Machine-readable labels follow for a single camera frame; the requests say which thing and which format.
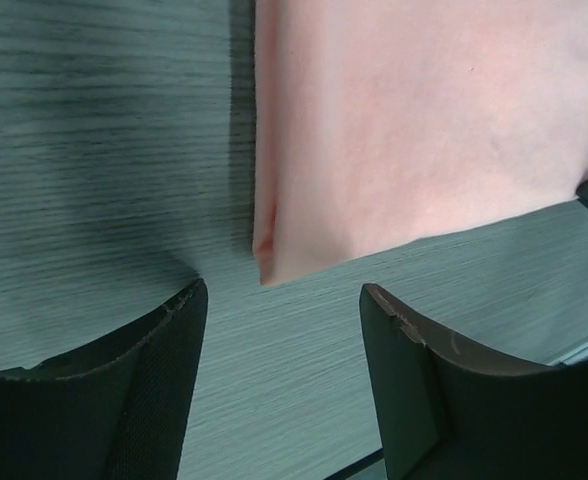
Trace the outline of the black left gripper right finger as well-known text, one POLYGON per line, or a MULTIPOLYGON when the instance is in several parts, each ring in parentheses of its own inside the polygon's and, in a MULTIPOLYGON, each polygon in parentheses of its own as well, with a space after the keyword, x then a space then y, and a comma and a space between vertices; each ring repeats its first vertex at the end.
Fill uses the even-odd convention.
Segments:
POLYGON ((588 479, 588 359, 502 353, 375 284, 360 316, 389 478, 588 479))

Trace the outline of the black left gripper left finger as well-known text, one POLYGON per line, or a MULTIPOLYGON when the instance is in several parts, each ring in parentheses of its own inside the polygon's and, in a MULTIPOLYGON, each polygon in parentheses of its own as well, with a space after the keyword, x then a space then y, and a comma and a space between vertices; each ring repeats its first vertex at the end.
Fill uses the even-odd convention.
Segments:
POLYGON ((37 366, 0 371, 0 479, 174 479, 208 312, 196 280, 37 366))

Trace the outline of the pink t shirt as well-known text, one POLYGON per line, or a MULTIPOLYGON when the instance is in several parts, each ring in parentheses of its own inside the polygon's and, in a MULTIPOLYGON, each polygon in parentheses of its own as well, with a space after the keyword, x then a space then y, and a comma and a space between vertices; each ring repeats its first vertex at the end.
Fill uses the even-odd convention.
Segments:
POLYGON ((572 200, 588 1, 259 1, 265 285, 572 200))

